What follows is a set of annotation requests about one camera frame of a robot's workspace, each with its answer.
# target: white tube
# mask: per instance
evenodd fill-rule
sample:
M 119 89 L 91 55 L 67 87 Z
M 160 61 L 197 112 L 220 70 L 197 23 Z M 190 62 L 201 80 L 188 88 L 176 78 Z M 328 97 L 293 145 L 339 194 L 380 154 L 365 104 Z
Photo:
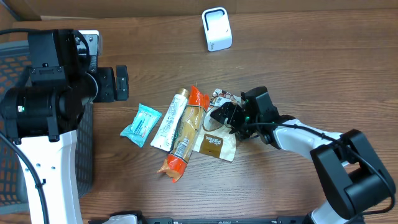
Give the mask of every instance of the white tube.
M 157 130 L 154 140 L 150 143 L 151 146 L 170 152 L 175 129 L 185 107 L 187 107 L 188 97 L 189 91 L 184 88 L 179 89 L 177 94 L 174 95 L 162 124 L 160 124 L 159 130 Z

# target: brown label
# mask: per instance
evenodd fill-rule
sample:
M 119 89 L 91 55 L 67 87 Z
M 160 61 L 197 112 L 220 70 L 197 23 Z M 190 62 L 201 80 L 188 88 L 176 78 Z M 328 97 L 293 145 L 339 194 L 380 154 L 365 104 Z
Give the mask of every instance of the brown label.
M 220 158 L 223 139 L 210 134 L 205 134 L 200 145 L 200 153 Z

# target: table surface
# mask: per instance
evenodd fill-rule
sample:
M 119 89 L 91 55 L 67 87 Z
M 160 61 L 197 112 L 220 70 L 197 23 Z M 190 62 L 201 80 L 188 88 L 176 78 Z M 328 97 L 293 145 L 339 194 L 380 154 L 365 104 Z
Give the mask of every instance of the table surface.
M 281 114 L 326 131 L 362 130 L 398 180 L 398 10 L 229 19 L 233 45 L 213 53 L 206 49 L 200 16 L 14 23 L 98 29 L 104 39 L 99 66 L 127 65 L 129 100 L 95 104 L 95 182 L 80 200 L 85 222 L 121 210 L 174 218 L 305 215 L 323 203 L 312 162 L 260 140 L 240 144 L 233 162 L 194 152 L 176 184 L 156 174 L 167 155 L 149 144 L 160 122 L 143 148 L 119 133 L 139 103 L 164 115 L 176 90 L 190 85 L 207 94 L 265 85 Z M 11 36 L 20 39 L 25 35 Z M 398 209 L 366 220 L 398 223 Z M 2 216 L 0 222 L 29 223 L 29 213 Z

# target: gold cap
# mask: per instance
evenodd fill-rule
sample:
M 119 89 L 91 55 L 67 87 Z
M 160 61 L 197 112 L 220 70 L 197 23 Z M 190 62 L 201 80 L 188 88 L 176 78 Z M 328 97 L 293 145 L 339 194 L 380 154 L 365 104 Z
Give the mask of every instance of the gold cap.
M 179 89 L 177 94 L 183 95 L 186 99 L 189 98 L 189 91 L 184 88 Z

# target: brown wall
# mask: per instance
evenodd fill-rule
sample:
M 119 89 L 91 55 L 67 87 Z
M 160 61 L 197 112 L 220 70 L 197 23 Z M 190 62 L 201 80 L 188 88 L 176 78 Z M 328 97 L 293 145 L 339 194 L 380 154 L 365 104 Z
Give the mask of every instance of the brown wall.
M 223 6 L 232 13 L 382 9 L 398 0 L 6 0 L 24 19 L 58 17 L 140 17 L 201 14 Z
M 16 20 L 7 11 L 7 9 L 2 4 L 0 4 L 0 30 L 11 28 L 12 23 L 15 21 Z M 7 41 L 8 41 L 8 35 L 0 35 L 0 43 Z

